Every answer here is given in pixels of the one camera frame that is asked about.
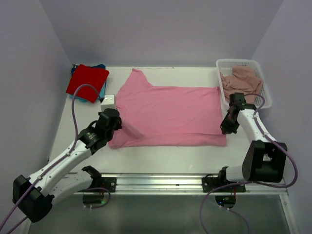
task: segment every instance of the white table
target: white table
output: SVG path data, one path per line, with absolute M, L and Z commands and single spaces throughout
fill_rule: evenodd
M 209 67 L 135 67 L 144 72 L 147 80 L 158 86 L 215 87 L 218 86 L 216 68 Z M 110 71 L 107 79 L 106 94 L 117 94 L 124 84 L 132 67 L 107 67 Z M 74 125 L 71 114 L 71 99 L 68 97 L 58 127 L 57 136 L 50 159 L 54 159 L 74 139 Z M 78 131 L 98 119 L 99 102 L 81 103 L 75 101 Z M 92 165 L 101 173 L 161 173 L 194 174 L 217 173 L 224 166 L 241 164 L 249 147 L 247 137 L 238 129 L 236 135 L 227 136 L 228 145 L 176 147 L 131 147 L 99 150 L 83 161 L 72 172 Z

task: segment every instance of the plastic basket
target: plastic basket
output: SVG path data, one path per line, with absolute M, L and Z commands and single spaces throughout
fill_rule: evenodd
M 219 59 L 217 60 L 215 64 L 216 64 L 216 69 L 218 71 L 217 73 L 218 73 L 218 79 L 219 79 L 219 86 L 221 90 L 221 96 L 222 96 L 223 104 L 225 105 L 226 108 L 229 108 L 229 102 L 224 97 L 224 91 L 223 91 L 220 72 L 223 74 L 223 76 L 232 75 L 232 68 L 236 66 L 248 66 L 254 70 L 255 75 L 263 80 L 263 86 L 260 91 L 260 94 L 265 98 L 266 103 L 264 104 L 262 108 L 267 109 L 272 106 L 272 100 L 271 100 L 267 85 L 265 83 L 265 79 L 264 79 L 259 63 L 257 63 L 254 60 L 247 60 L 247 59 Z M 257 97 L 254 102 L 256 107 L 259 107 L 261 103 L 262 103 L 262 99 L 260 97 Z

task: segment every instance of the beige cloth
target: beige cloth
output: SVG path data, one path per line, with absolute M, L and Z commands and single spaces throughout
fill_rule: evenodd
M 224 77 L 220 72 L 224 96 L 229 101 L 233 93 L 260 94 L 263 81 L 256 77 L 254 70 L 247 66 L 237 66 L 232 69 L 233 75 Z M 247 103 L 254 104 L 256 96 L 249 95 L 245 97 Z

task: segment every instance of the gray wall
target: gray wall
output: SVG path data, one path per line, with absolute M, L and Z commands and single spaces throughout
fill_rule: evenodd
M 42 167 L 65 102 L 71 63 L 37 0 L 0 3 L 0 220 L 13 180 Z M 21 218 L 16 211 L 4 227 Z
M 41 0 L 72 63 L 250 59 L 282 0 Z
M 311 65 L 312 1 L 284 0 L 253 59 L 263 69 L 273 106 L 263 113 L 265 124 L 285 142 L 299 168 L 298 182 L 289 188 L 302 234 L 311 233 Z M 285 177 L 293 178 L 287 165 Z

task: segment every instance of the folded red cloth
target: folded red cloth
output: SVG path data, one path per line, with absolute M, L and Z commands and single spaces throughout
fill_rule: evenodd
M 102 68 L 91 68 L 79 65 L 69 81 L 66 93 L 74 94 L 75 90 L 82 84 L 91 84 L 100 93 L 108 75 L 109 71 Z M 81 88 L 77 96 L 90 102 L 95 102 L 98 98 L 98 95 L 90 87 Z

